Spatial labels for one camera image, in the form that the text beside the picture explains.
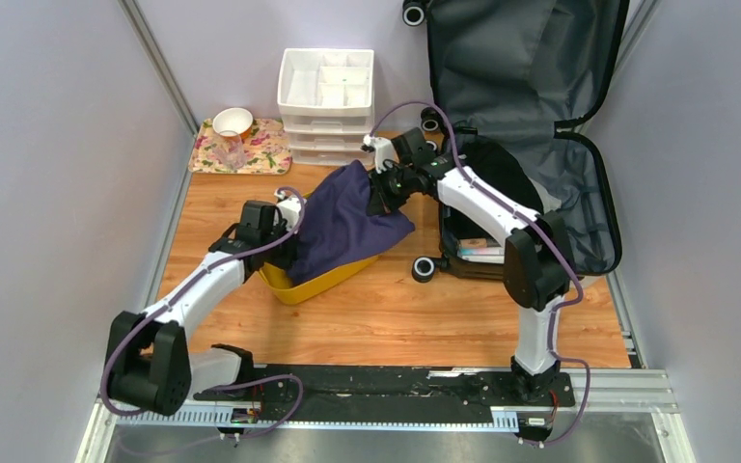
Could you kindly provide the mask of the black garment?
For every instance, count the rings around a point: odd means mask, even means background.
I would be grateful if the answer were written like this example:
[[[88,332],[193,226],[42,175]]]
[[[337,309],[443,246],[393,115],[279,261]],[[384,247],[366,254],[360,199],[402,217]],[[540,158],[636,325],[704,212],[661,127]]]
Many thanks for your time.
[[[543,211],[542,200],[530,178],[516,158],[497,142],[465,142],[459,154],[464,164],[488,185],[527,208]]]

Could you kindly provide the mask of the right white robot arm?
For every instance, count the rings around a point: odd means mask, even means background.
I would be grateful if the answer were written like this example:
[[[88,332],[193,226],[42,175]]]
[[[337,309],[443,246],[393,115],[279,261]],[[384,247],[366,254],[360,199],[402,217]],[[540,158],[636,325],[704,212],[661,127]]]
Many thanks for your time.
[[[390,214],[420,193],[461,212],[503,246],[503,283],[521,308],[508,387],[526,404],[549,395],[561,369],[557,312],[578,280],[563,218],[508,198],[456,152],[437,154],[418,128],[393,139],[366,135],[362,149],[374,156],[368,215]]]

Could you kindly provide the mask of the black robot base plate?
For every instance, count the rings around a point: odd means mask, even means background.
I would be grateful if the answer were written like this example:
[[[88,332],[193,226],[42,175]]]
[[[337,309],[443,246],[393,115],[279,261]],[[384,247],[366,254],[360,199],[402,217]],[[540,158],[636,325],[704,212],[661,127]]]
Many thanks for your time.
[[[270,364],[249,368],[241,381],[244,390],[193,396],[247,401],[261,419],[293,422],[487,424],[496,407],[537,407],[544,422],[535,440],[549,435],[560,408],[577,403],[569,375],[558,370],[534,381],[510,370]]]

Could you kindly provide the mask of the navy blue garment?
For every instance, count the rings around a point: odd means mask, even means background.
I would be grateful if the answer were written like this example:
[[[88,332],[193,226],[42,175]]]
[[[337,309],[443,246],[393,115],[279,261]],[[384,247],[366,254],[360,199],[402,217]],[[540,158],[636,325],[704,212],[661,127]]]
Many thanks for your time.
[[[297,258],[287,270],[294,285],[385,253],[415,230],[399,211],[369,216],[370,198],[368,172],[359,161],[333,171],[314,190],[298,232]]]

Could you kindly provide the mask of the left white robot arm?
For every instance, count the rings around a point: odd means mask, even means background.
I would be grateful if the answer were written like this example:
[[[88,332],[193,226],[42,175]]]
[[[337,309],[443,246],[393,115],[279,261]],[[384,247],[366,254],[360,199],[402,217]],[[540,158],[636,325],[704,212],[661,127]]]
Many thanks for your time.
[[[188,344],[220,302],[267,264],[287,264],[305,217],[305,199],[248,201],[240,218],[171,292],[138,312],[112,321],[99,394],[119,416],[154,412],[172,416],[197,393],[222,390],[242,400],[256,388],[243,350],[225,344],[192,354]]]

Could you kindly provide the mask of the white black space suitcase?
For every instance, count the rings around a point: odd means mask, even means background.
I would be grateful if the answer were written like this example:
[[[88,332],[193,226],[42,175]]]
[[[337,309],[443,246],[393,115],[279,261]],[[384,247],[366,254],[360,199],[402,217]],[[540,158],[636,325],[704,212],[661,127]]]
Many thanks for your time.
[[[427,1],[429,82],[459,144],[499,144],[560,203],[582,276],[620,263],[612,190],[579,132],[603,104],[625,1]]]

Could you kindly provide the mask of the yellow plastic basket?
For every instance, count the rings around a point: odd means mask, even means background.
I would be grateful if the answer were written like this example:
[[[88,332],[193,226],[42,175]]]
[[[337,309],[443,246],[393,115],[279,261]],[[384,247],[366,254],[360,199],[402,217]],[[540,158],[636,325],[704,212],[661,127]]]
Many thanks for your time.
[[[285,270],[269,263],[258,272],[258,275],[281,303],[295,306],[347,281],[377,260],[379,256],[357,260],[297,286],[292,284]]]

